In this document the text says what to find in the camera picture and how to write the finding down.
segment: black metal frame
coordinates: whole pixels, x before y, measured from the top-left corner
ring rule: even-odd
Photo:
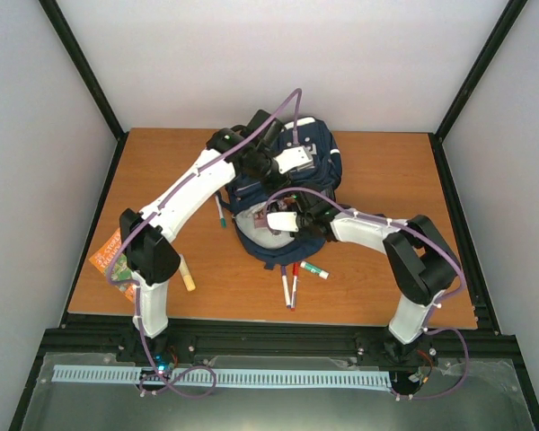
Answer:
[[[40,0],[40,4],[72,58],[80,76],[84,79],[84,83],[108,123],[108,127],[117,139],[116,151],[75,273],[70,298],[85,262],[86,253],[110,190],[114,173],[118,168],[119,158],[127,143],[128,133],[124,133],[119,125],[118,119],[114,115],[56,0]],[[495,317],[481,266],[473,247],[473,241],[443,149],[443,142],[447,133],[459,117],[464,105],[525,4],[526,0],[508,1],[503,14],[493,28],[441,125],[435,134],[429,134],[429,141],[435,157],[437,172],[441,180],[460,258],[467,276],[475,316],[478,319],[477,330],[464,330],[462,333],[472,357],[506,358],[513,361],[535,428],[539,430],[539,404],[537,403],[535,392],[529,380],[517,340],[513,336],[499,334],[499,324]],[[12,431],[22,427],[23,418],[46,353],[112,352],[122,356],[124,359],[132,358],[124,356],[136,354],[135,347],[127,346],[128,343],[131,345],[133,339],[136,339],[136,330],[130,318],[69,314],[67,306],[68,304],[66,304],[60,327],[46,330],[44,333],[28,382],[13,417],[10,427]],[[375,365],[375,361],[372,362],[371,358],[358,355],[358,346],[361,346],[363,340],[379,338],[382,330],[382,328],[377,327],[170,320],[167,332],[168,337],[175,338],[181,360],[187,362],[194,361],[196,356],[217,355],[336,356],[357,357],[362,365]],[[190,352],[189,346],[194,347],[192,352]],[[459,341],[453,334],[442,333],[435,336],[433,346],[442,357],[463,356]]]

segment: pen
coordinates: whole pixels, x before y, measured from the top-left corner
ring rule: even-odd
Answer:
[[[291,311],[296,309],[297,301],[297,276],[299,275],[299,262],[294,263],[294,286],[291,290]]]
[[[217,213],[219,214],[219,223],[222,224],[222,227],[225,227],[224,211],[222,211],[222,204],[219,203],[219,197],[217,195],[216,195],[216,205],[217,205]]]
[[[283,265],[281,266],[281,283],[284,285],[284,298],[286,298],[286,307],[291,308],[291,303],[289,302],[289,286],[287,285],[287,268]]]

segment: white wall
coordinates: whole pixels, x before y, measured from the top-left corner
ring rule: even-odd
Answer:
[[[517,334],[539,399],[539,0],[445,147],[500,325]]]
[[[39,3],[0,2],[0,430],[59,323],[114,146]]]
[[[296,87],[335,129],[435,131],[507,0],[59,0],[124,128],[220,128]]]

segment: green marker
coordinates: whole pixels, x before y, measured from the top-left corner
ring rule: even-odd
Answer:
[[[317,268],[315,265],[312,265],[311,263],[308,263],[305,260],[303,260],[299,266],[303,269],[308,270],[312,274],[316,274],[320,276],[323,279],[326,279],[330,275],[329,272],[324,271],[323,269]]]

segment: light blue cable track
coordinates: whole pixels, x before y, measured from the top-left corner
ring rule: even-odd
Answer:
[[[173,370],[172,379],[186,368]],[[297,371],[214,369],[217,387],[235,389],[367,389],[389,391],[389,373],[381,371]],[[138,384],[152,371],[139,366],[55,365],[52,382],[55,383],[117,383]],[[184,375],[176,386],[210,387],[212,375],[206,370],[196,370]],[[145,384],[163,386],[157,377]]]

